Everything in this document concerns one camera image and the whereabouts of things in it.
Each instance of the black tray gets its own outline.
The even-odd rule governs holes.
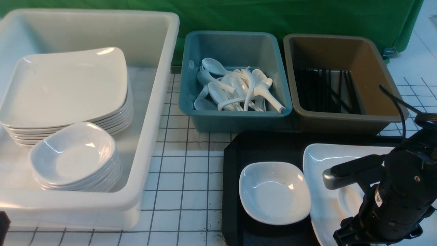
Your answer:
[[[305,148],[314,143],[395,147],[401,137],[245,132],[224,151],[222,233],[228,246],[319,246],[309,216],[283,226],[253,220],[244,211],[238,182],[243,168],[264,161],[289,162],[302,170]]]

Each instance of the warning label sticker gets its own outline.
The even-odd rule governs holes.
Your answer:
[[[379,196],[379,190],[376,191],[375,202],[376,202],[376,205],[377,205],[378,207],[381,207],[381,205],[382,205],[382,199],[381,199],[381,196]]]

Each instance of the white rectangular plate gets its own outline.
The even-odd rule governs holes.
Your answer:
[[[328,190],[323,184],[322,173],[328,168],[361,158],[370,154],[383,155],[393,148],[350,146],[337,144],[312,144],[303,155],[303,173],[311,193],[310,217],[314,233],[321,246],[337,246],[334,231],[347,216],[341,211],[337,200],[337,190]],[[420,224],[423,234],[412,240],[403,240],[396,246],[435,245],[437,214],[426,218]]]

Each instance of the white ceramic spoon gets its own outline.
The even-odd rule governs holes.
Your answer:
[[[204,98],[196,99],[196,101],[194,101],[194,108],[196,110],[217,110],[217,107],[212,104],[212,102]]]
[[[199,95],[197,96],[197,99],[206,98],[208,94],[209,94],[208,86],[204,85],[202,91],[200,91]]]
[[[216,80],[215,78],[213,78],[211,76],[211,74],[208,72],[208,70],[201,70],[201,71],[199,71],[197,73],[197,80],[203,86],[208,85],[209,83],[213,82],[213,83],[216,83],[217,85],[219,85],[220,88],[222,88],[225,91],[229,91],[231,93],[235,92],[235,88],[234,87],[229,86],[227,84],[224,84],[224,83]]]
[[[265,81],[266,83],[257,84],[253,90],[251,97],[254,98],[256,96],[262,96],[280,113],[283,109],[285,109],[285,107],[280,102],[278,102],[278,100],[276,100],[276,98],[274,98],[274,96],[272,96],[272,94],[270,93],[269,85],[271,86],[272,83],[268,82],[267,80],[263,81]]]
[[[243,79],[237,76],[233,76],[232,80],[232,86],[235,88],[238,97],[244,98],[246,100],[246,94],[247,94],[247,85],[244,83]],[[255,111],[263,112],[259,106],[255,105],[252,101],[249,102],[249,107],[253,108]]]
[[[246,100],[244,101],[244,111],[247,111],[249,109],[249,102],[252,99],[253,90],[256,86],[255,76],[247,69],[242,69],[241,73],[246,75],[247,81],[248,81],[248,90],[246,95]]]
[[[226,74],[230,74],[230,75],[239,76],[239,77],[244,76],[243,74],[226,70],[219,61],[217,61],[213,58],[204,58],[202,60],[202,66],[206,70],[208,70],[210,73],[216,74],[216,75],[224,76]]]
[[[257,84],[259,84],[259,83],[266,83],[269,86],[269,88],[272,86],[273,80],[271,78],[267,78],[267,76],[261,70],[254,69],[252,71],[252,73],[255,75],[255,80],[256,80]],[[257,96],[255,98],[255,104],[258,107],[266,110],[266,100],[265,100],[265,98],[263,98],[261,96]]]
[[[229,86],[232,86],[232,80],[233,80],[233,78],[234,78],[234,76],[232,76],[232,75],[225,75],[223,78],[222,78],[222,82],[224,83],[224,84],[227,84],[227,85],[229,85]],[[235,94],[233,94],[233,93],[230,93],[229,91],[225,91],[225,93],[226,93],[226,95],[228,96],[228,98],[229,99],[236,99],[236,98],[239,98],[238,96],[236,96]],[[239,103],[233,103],[232,104],[232,106],[234,106],[236,109],[237,109],[237,111],[243,111],[243,108],[240,106],[240,104]]]
[[[229,100],[225,91],[223,89],[221,89],[218,84],[213,83],[213,82],[209,83],[208,90],[209,90],[209,94],[211,95],[212,99],[218,105],[222,104],[223,102],[230,102],[230,103],[227,103],[226,105],[222,104],[223,106],[221,106],[221,107],[217,106],[218,110],[222,110],[222,109],[230,110],[230,111],[237,110],[234,106],[230,105],[230,104],[233,104],[235,102],[231,102],[231,100]]]

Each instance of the brown plastic bin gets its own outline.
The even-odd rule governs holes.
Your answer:
[[[302,132],[376,135],[392,122],[400,122],[398,110],[379,85],[399,97],[399,91],[375,44],[365,38],[336,35],[289,34],[284,38],[288,83]],[[361,115],[311,112],[299,103],[296,68],[348,70],[352,74]],[[402,107],[405,117],[406,108]]]

